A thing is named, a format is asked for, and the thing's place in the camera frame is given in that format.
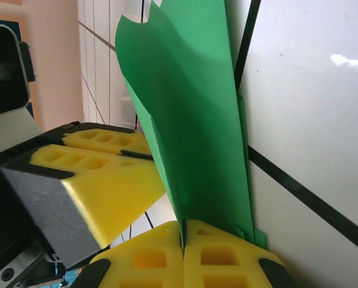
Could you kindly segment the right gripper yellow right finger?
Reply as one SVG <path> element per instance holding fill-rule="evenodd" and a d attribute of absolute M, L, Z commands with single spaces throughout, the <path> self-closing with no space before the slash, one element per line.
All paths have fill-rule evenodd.
<path fill-rule="evenodd" d="M 199 220 L 186 220 L 184 287 L 297 287 L 273 253 Z"/>

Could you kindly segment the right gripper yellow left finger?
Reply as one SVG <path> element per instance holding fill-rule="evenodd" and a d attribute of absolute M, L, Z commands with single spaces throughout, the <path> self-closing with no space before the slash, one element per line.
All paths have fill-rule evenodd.
<path fill-rule="evenodd" d="M 74 287 L 183 287 L 183 252 L 176 221 L 161 224 L 97 255 Z"/>

